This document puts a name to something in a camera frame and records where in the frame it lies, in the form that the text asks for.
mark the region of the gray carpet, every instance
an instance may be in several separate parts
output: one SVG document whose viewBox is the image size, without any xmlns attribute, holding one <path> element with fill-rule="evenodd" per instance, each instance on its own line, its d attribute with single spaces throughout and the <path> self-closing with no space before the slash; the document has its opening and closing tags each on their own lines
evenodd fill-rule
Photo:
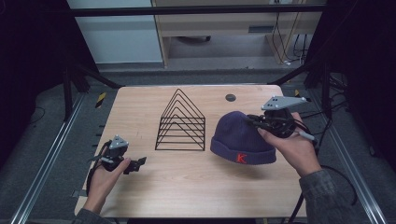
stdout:
<svg viewBox="0 0 396 224">
<path fill-rule="evenodd" d="M 231 84 L 231 83 L 265 83 L 273 81 L 287 70 L 216 70 L 216 71 L 174 71 L 174 72 L 138 72 L 104 74 L 104 76 L 124 85 L 186 85 L 186 84 Z M 301 86 L 302 77 L 297 77 L 290 86 Z M 88 173 L 87 159 L 93 156 L 95 145 L 99 142 L 100 133 L 106 124 L 116 90 L 89 79 L 92 87 L 85 94 L 82 108 L 77 120 L 68 135 L 61 153 L 53 166 L 49 178 L 42 189 L 33 208 L 30 219 L 64 219 L 74 217 L 77 198 L 72 197 L 75 189 L 81 189 Z M 294 96 L 295 88 L 283 88 L 284 95 Z M 106 92 L 106 99 L 101 108 L 95 108 L 101 92 Z M 311 97 L 300 88 L 300 94 Z M 335 98 L 342 101 L 342 96 Z M 21 203 L 24 194 L 30 187 L 41 162 L 45 159 L 50 146 L 60 130 L 64 118 L 63 88 L 57 86 L 37 97 L 36 105 L 45 109 L 45 115 L 39 119 L 43 109 L 38 108 L 32 116 L 32 123 L 25 131 L 21 141 L 13 151 L 10 159 L 0 173 L 0 218 L 9 219 Z M 309 114 L 318 111 L 314 104 L 298 105 L 291 109 Z M 321 117 L 304 121 L 312 133 L 323 131 Z M 352 116 L 342 107 L 334 112 L 333 125 L 337 128 L 346 143 L 348 152 L 359 166 L 365 180 L 374 194 L 382 212 L 389 223 L 396 223 L 396 175 L 385 160 L 373 158 L 368 152 L 368 145 Z M 334 151 L 332 139 L 325 135 L 320 148 L 319 160 L 343 172 L 344 168 Z M 343 194 L 352 200 L 352 190 L 345 179 L 332 173 Z M 355 206 L 362 223 L 370 223 L 360 203 Z"/>
</svg>

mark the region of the sleeve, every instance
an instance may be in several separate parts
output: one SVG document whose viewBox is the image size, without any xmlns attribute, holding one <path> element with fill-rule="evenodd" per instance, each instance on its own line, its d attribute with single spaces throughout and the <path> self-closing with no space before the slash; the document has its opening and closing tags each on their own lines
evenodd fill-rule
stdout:
<svg viewBox="0 0 396 224">
<path fill-rule="evenodd" d="M 359 223 L 357 214 L 337 190 L 326 170 L 300 179 L 308 223 Z"/>
<path fill-rule="evenodd" d="M 106 219 L 83 208 L 79 210 L 78 214 L 76 215 L 76 218 L 72 221 L 72 224 L 89 224 L 89 223 L 111 224 L 111 222 L 107 221 Z"/>
</svg>

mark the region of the white panel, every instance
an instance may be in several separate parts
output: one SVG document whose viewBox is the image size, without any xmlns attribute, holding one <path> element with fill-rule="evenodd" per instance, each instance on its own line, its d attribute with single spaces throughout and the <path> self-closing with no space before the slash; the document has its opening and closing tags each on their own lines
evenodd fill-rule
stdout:
<svg viewBox="0 0 396 224">
<path fill-rule="evenodd" d="M 71 8 L 151 7 L 149 0 L 68 0 Z M 96 63 L 162 62 L 153 16 L 76 18 Z"/>
</svg>

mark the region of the purple beanie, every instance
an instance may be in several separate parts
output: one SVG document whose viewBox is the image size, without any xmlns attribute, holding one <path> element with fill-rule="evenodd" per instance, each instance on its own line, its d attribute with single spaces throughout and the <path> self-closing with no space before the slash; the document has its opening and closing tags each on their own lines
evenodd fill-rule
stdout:
<svg viewBox="0 0 396 224">
<path fill-rule="evenodd" d="M 210 150 L 216 155 L 237 163 L 259 165 L 276 161 L 276 150 L 246 122 L 247 116 L 234 111 L 224 115 L 212 137 Z"/>
</svg>

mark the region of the triangular wire frame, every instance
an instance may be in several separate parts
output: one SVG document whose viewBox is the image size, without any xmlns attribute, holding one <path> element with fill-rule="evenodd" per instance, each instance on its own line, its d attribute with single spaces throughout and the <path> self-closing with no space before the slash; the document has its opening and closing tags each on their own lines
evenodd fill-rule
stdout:
<svg viewBox="0 0 396 224">
<path fill-rule="evenodd" d="M 181 89 L 161 115 L 155 150 L 205 150 L 205 116 Z"/>
</svg>

